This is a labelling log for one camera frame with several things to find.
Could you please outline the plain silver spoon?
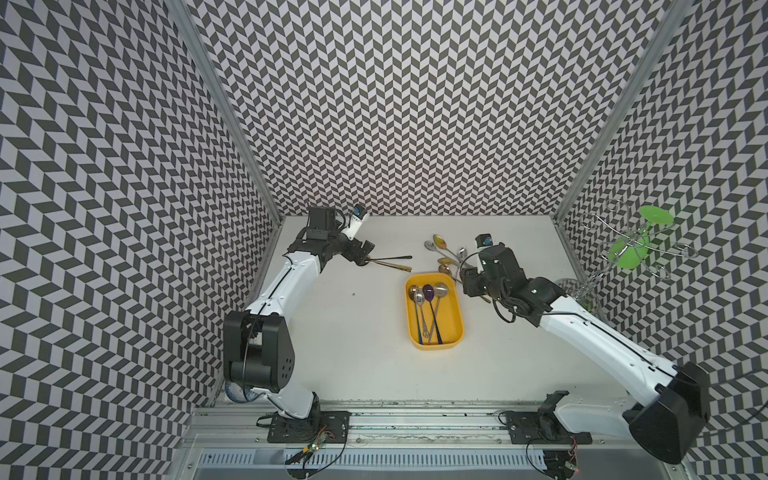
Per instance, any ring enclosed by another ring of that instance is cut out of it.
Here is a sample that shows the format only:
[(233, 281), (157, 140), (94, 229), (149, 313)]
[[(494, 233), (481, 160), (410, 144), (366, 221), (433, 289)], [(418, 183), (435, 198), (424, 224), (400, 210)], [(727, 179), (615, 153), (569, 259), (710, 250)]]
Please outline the plain silver spoon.
[(437, 314), (439, 312), (440, 302), (443, 298), (447, 297), (450, 293), (450, 289), (445, 283), (436, 283), (433, 286), (434, 291), (434, 297), (435, 297), (435, 306), (433, 308), (434, 318), (437, 318)]

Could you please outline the silver ornate spoon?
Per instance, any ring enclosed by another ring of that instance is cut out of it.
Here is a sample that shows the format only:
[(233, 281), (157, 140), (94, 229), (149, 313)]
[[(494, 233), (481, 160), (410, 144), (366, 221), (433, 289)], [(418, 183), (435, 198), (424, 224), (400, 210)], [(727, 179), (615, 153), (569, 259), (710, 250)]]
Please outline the silver ornate spoon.
[(419, 322), (421, 328), (421, 337), (424, 341), (428, 341), (431, 338), (430, 328), (427, 325), (426, 317), (424, 314), (425, 296), (421, 289), (417, 289), (414, 295), (414, 301), (419, 311)]

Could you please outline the small purple spoon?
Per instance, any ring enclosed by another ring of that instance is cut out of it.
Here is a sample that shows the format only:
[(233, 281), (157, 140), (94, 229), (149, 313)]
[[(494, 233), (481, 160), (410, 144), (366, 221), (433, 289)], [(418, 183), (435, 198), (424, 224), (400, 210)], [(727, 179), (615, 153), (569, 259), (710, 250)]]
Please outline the small purple spoon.
[(431, 284), (425, 284), (424, 287), (423, 287), (423, 293), (424, 293), (426, 301), (428, 302), (428, 304), (430, 306), (430, 311), (431, 311), (431, 314), (432, 314), (432, 325), (430, 327), (430, 333), (436, 335), (437, 343), (438, 344), (442, 344), (443, 343), (442, 335), (440, 333), (440, 329), (439, 329), (439, 326), (438, 326), (437, 318), (434, 318), (434, 313), (433, 313), (433, 308), (434, 308), (433, 300), (435, 299), (434, 291), (433, 291), (433, 286)]

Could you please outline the gold ornate spoon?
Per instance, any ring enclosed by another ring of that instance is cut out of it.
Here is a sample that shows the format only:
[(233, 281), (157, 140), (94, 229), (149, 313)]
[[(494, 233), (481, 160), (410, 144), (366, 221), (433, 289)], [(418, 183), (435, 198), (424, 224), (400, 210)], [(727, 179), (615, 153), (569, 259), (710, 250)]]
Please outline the gold ornate spoon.
[(459, 266), (459, 264), (455, 260), (447, 257), (439, 258), (438, 264), (439, 264), (438, 270), (441, 272), (450, 271), (452, 267)]

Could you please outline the gold handled utensil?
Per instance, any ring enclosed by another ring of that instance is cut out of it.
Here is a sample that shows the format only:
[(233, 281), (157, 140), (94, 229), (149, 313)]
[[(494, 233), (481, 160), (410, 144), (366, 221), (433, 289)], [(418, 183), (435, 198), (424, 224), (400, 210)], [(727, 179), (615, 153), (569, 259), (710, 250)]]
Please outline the gold handled utensil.
[(373, 263), (376, 264), (376, 265), (379, 265), (379, 266), (383, 266), (383, 267), (387, 267), (387, 268), (392, 268), (392, 269), (399, 270), (399, 271), (404, 271), (404, 272), (412, 272), (412, 270), (413, 270), (412, 267), (410, 267), (410, 266), (394, 264), (394, 263), (389, 263), (389, 262), (384, 262), (384, 261), (373, 261)]

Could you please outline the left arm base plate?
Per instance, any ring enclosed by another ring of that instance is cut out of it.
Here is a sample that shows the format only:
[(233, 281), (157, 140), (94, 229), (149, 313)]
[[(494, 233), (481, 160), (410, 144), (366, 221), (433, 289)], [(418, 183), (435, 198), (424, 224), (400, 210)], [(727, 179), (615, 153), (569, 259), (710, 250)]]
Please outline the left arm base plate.
[(307, 419), (289, 419), (277, 413), (272, 415), (267, 442), (279, 444), (308, 444), (323, 430), (326, 443), (343, 444), (348, 437), (351, 413), (349, 411), (321, 411)]

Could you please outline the silver teaspoon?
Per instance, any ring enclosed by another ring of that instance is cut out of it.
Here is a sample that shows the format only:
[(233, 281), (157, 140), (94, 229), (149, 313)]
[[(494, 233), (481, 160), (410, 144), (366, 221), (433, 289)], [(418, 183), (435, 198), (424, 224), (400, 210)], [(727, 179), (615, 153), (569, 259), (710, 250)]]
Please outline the silver teaspoon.
[(464, 261), (467, 259), (467, 257), (468, 257), (468, 251), (467, 251), (467, 249), (466, 249), (465, 247), (461, 247), (461, 248), (459, 248), (459, 249), (458, 249), (458, 251), (456, 252), (456, 254), (457, 254), (457, 259), (458, 259), (458, 261), (459, 261), (459, 264), (460, 264), (460, 265), (462, 265), (462, 264), (463, 264), (463, 262), (464, 262)]
[(436, 244), (434, 242), (432, 242), (432, 241), (425, 241), (423, 243), (423, 245), (424, 245), (424, 247), (427, 250), (429, 250), (431, 252), (435, 252), (435, 253), (445, 257), (445, 254), (436, 246)]

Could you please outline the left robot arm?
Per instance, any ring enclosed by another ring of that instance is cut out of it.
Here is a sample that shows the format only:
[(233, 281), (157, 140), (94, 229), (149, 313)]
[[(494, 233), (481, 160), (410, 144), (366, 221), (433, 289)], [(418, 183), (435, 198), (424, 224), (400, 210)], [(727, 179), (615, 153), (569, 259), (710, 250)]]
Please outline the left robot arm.
[(373, 243), (356, 238), (369, 211), (357, 204), (347, 217), (338, 219), (338, 212), (311, 207), (307, 224), (289, 245), (276, 278), (254, 302), (230, 312), (224, 320), (225, 380), (244, 391), (262, 393), (279, 415), (291, 420), (311, 417), (316, 395), (291, 380), (295, 351), (288, 323), (330, 260), (340, 255), (362, 266), (374, 248)]

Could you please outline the yellow plastic storage box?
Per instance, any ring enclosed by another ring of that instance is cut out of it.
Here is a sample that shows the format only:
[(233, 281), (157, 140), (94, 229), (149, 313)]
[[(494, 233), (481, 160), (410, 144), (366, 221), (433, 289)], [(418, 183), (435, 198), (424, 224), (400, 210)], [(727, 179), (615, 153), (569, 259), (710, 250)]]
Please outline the yellow plastic storage box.
[(451, 277), (437, 272), (410, 276), (405, 301), (408, 334), (417, 349), (449, 349), (463, 340), (462, 311)]

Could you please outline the black spoon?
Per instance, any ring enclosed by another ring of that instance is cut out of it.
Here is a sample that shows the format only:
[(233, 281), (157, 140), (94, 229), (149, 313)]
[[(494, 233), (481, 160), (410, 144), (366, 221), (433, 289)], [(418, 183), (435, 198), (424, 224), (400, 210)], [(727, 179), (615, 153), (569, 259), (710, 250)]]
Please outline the black spoon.
[(378, 258), (372, 258), (372, 257), (369, 256), (369, 257), (367, 257), (365, 259), (365, 261), (367, 263), (368, 262), (385, 262), (386, 263), (386, 262), (391, 261), (391, 260), (410, 260), (410, 259), (413, 259), (412, 255), (391, 256), (391, 257), (378, 257)]

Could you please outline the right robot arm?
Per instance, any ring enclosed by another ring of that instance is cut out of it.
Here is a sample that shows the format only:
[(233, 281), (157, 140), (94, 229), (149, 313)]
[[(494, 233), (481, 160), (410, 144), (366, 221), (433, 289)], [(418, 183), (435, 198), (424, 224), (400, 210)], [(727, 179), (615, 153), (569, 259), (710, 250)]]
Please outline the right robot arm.
[(598, 319), (559, 285), (530, 278), (502, 243), (475, 252), (458, 273), (470, 297), (487, 296), (507, 322), (522, 318), (553, 334), (601, 367), (624, 389), (621, 398), (568, 397), (554, 407), (572, 433), (633, 439), (656, 459), (679, 464), (710, 419), (710, 381), (694, 362), (682, 366), (650, 352)]

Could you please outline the pink blue handled spoon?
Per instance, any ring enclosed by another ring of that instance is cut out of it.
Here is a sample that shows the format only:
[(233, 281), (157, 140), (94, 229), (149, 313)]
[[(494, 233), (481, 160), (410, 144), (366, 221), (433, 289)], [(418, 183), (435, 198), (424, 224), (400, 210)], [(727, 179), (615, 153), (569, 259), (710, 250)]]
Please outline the pink blue handled spoon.
[(413, 304), (413, 309), (414, 309), (414, 318), (415, 318), (415, 322), (416, 322), (417, 339), (418, 339), (418, 343), (422, 344), (423, 343), (423, 338), (422, 338), (421, 328), (419, 326), (418, 306), (417, 306), (416, 301), (415, 301), (416, 292), (417, 292), (417, 286), (416, 285), (410, 285), (408, 287), (408, 296), (409, 296), (409, 299), (411, 300), (411, 303)]

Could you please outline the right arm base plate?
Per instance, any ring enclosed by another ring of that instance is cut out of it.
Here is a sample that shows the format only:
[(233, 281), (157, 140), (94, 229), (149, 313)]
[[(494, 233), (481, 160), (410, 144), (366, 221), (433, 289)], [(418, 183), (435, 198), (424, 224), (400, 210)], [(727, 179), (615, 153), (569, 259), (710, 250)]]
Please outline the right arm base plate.
[(590, 433), (567, 431), (553, 414), (539, 414), (535, 411), (504, 411), (499, 415), (514, 445), (590, 445)]

